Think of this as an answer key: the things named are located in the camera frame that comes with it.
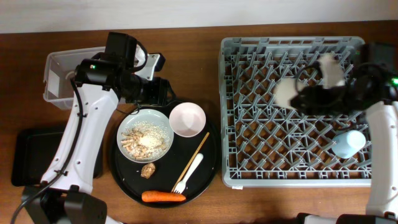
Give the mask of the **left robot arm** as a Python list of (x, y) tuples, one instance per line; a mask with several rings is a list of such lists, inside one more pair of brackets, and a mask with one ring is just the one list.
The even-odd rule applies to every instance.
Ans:
[(168, 80), (154, 77), (165, 57), (149, 53), (134, 37), (110, 32), (104, 51), (77, 65), (70, 82), (73, 107), (62, 140), (38, 186), (27, 186), (14, 212), (34, 223), (115, 223), (104, 201), (92, 196), (93, 173), (105, 129), (120, 100), (165, 106)]

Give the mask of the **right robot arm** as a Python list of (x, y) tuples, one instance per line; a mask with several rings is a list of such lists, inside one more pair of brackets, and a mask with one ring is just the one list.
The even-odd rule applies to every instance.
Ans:
[(395, 47), (373, 42), (354, 54), (353, 72), (345, 78), (332, 54), (310, 68), (318, 70), (321, 85), (299, 88), (289, 81), (293, 95), (283, 106), (307, 115), (338, 115), (362, 111), (371, 135), (371, 193), (364, 215), (342, 214), (337, 223), (397, 223), (397, 72)]

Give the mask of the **pink shallow bowl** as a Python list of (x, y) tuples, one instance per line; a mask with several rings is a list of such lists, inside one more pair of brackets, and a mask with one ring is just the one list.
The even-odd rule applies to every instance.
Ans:
[(178, 104), (169, 115), (169, 124), (175, 134), (191, 138), (199, 134), (206, 124), (206, 114), (197, 104)]

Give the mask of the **small white cup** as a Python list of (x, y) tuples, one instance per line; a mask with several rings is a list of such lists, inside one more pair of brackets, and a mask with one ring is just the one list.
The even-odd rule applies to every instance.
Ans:
[(274, 102), (278, 107), (296, 110), (290, 105), (291, 99), (295, 96), (297, 96), (297, 91), (295, 89), (295, 79), (293, 78), (281, 79), (274, 88)]

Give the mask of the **blue plastic cup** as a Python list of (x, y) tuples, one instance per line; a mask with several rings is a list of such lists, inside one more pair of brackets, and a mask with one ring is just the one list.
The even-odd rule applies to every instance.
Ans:
[(357, 130), (347, 131), (332, 139), (335, 145), (331, 148), (334, 154), (340, 158), (348, 159), (353, 157), (366, 144), (363, 133)]

